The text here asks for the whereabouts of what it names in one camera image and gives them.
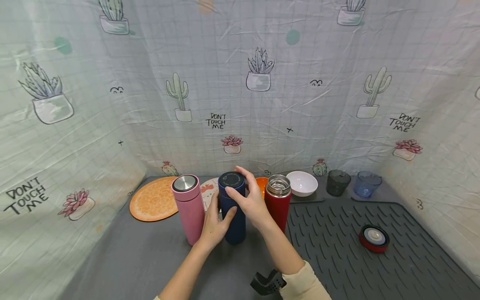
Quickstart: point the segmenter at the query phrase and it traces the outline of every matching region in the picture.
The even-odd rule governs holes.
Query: black clip
[[[257,272],[250,283],[250,286],[262,296],[273,294],[286,285],[287,283],[283,280],[282,274],[277,270],[272,270],[268,278]]]

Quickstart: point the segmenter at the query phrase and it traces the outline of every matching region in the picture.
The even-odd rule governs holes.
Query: gray table surface
[[[214,177],[200,177],[200,182]],[[157,178],[145,179],[137,190]],[[333,198],[325,192],[326,176],[317,180],[319,187],[313,195],[304,198],[293,195],[292,201]],[[354,182],[355,177],[341,198],[361,200],[353,192]],[[403,202],[386,182],[370,201]],[[175,214],[158,222],[142,222],[132,217],[129,203],[130,200],[120,210],[60,299],[152,300],[175,273],[191,249],[183,233],[179,215]],[[191,299],[279,300],[281,297],[278,293],[262,297],[250,287],[255,272],[267,276],[273,268],[263,238],[247,221],[247,238],[244,242],[231,246],[222,241],[208,257]]]

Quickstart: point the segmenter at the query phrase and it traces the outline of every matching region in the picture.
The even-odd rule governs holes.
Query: pink thermos bottle
[[[172,192],[179,209],[188,243],[194,245],[204,227],[205,211],[200,184],[195,175],[182,175],[172,182]]]

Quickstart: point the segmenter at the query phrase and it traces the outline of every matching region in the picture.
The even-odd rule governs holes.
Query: green dot
[[[287,44],[290,46],[297,44],[300,41],[300,32],[292,29],[287,33]]]
[[[66,38],[62,36],[56,37],[55,40],[53,41],[53,44],[61,54],[67,55],[72,52],[72,45]]]

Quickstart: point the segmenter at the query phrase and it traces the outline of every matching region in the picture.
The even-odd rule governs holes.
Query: left hand
[[[220,220],[218,217],[219,212],[218,207],[218,191],[216,191],[212,196],[212,201],[208,207],[207,213],[205,214],[204,229],[202,230],[202,235],[195,245],[205,247],[207,251],[213,250],[218,243],[223,239],[227,233],[230,223],[237,213],[237,207],[234,206],[227,212],[225,219]]]

